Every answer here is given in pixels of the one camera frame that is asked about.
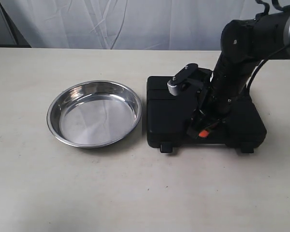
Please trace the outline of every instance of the white table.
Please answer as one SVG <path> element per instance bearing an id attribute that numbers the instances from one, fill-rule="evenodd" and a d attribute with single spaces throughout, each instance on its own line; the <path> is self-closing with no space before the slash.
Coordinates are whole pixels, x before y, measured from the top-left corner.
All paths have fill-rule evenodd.
<path id="1" fill-rule="evenodd" d="M 0 48 L 0 232 L 290 231 L 290 61 L 271 61 L 252 98 L 268 129 L 249 157 L 224 146 L 150 148 L 140 123 L 115 145 L 81 150 L 46 125 L 52 100 L 88 80 L 146 98 L 150 75 L 219 52 Z"/>

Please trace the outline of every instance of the metal bowl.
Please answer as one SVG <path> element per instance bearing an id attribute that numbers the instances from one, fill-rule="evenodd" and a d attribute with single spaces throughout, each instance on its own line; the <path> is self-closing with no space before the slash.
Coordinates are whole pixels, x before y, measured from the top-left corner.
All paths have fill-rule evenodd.
<path id="1" fill-rule="evenodd" d="M 112 81 L 90 81 L 56 97 L 46 120 L 63 143 L 95 148 L 124 138 L 139 123 L 141 114 L 141 100 L 132 89 Z"/>

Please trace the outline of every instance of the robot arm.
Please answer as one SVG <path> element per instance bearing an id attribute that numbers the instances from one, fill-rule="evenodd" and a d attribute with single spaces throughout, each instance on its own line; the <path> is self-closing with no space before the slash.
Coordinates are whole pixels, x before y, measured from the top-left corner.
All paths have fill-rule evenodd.
<path id="1" fill-rule="evenodd" d="M 233 20 L 221 35 L 221 54 L 213 72 L 189 64 L 168 82 L 169 92 L 178 95 L 189 85 L 199 88 L 198 105 L 187 134 L 199 137 L 228 117 L 248 79 L 262 60 L 290 59 L 290 6 L 272 0 L 277 14 L 268 14 L 269 5 L 251 20 Z"/>

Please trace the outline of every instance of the bowl rim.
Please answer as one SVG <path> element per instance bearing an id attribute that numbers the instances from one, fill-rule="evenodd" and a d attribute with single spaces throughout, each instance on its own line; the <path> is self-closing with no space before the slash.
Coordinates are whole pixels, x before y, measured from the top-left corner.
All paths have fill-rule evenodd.
<path id="1" fill-rule="evenodd" d="M 130 128 L 129 131 L 127 131 L 127 133 L 125 133 L 123 136 L 119 137 L 119 138 L 116 138 L 115 140 L 113 141 L 110 141 L 109 143 L 101 143 L 101 144 L 97 144 L 97 145 L 93 145 L 93 144 L 77 144 L 77 143 L 73 143 L 67 139 L 65 139 L 63 136 L 60 136 L 53 128 L 52 126 L 52 123 L 51 123 L 51 120 L 50 120 L 50 115 L 51 115 L 51 112 L 54 108 L 54 105 L 56 104 L 56 102 L 58 101 L 58 99 L 64 95 L 65 93 L 67 93 L 68 91 L 76 88 L 76 87 L 79 87 L 79 86 L 83 86 L 83 85 L 87 85 L 87 84 L 91 84 L 91 83 L 97 83 L 97 82 L 101 82 L 101 83 L 109 83 L 109 84 L 113 84 L 113 85 L 118 85 L 120 87 L 123 87 L 125 88 L 126 90 L 130 91 L 136 101 L 137 101 L 137 104 L 138 106 L 140 107 L 139 109 L 139 113 L 137 114 L 137 118 L 135 120 L 135 123 L 134 125 Z M 67 145 L 70 145 L 70 146 L 74 146 L 74 147 L 79 147 L 79 148 L 98 148 L 98 147 L 103 147 L 103 146 L 108 146 L 110 144 L 113 144 L 113 143 L 116 143 L 118 142 L 119 140 L 122 140 L 123 138 L 125 138 L 128 134 L 130 134 L 135 128 L 136 126 L 139 124 L 140 120 L 141 120 L 141 117 L 142 117 L 142 101 L 140 99 L 140 97 L 131 89 L 129 88 L 128 86 L 124 85 L 124 84 L 121 84 L 119 82 L 116 82 L 116 81 L 106 81 L 106 80 L 95 80 L 95 81 L 86 81 L 86 82 L 82 82 L 82 83 L 79 83 L 77 85 L 74 85 L 66 90 L 64 90 L 63 92 L 61 92 L 54 100 L 53 102 L 51 103 L 51 105 L 49 106 L 48 108 L 48 111 L 47 111 L 47 115 L 46 115 L 46 122 L 47 122 L 47 126 L 48 126 L 48 129 L 50 130 L 50 132 L 53 134 L 53 136 L 55 136 L 59 141 L 63 142 L 64 144 L 67 144 Z"/>

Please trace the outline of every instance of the white backdrop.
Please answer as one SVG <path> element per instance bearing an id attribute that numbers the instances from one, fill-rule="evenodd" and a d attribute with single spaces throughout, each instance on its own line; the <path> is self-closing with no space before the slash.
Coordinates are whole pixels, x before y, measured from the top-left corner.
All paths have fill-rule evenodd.
<path id="1" fill-rule="evenodd" d="M 255 0 L 0 2 L 32 47 L 50 48 L 219 50 L 228 22 L 263 11 Z"/>

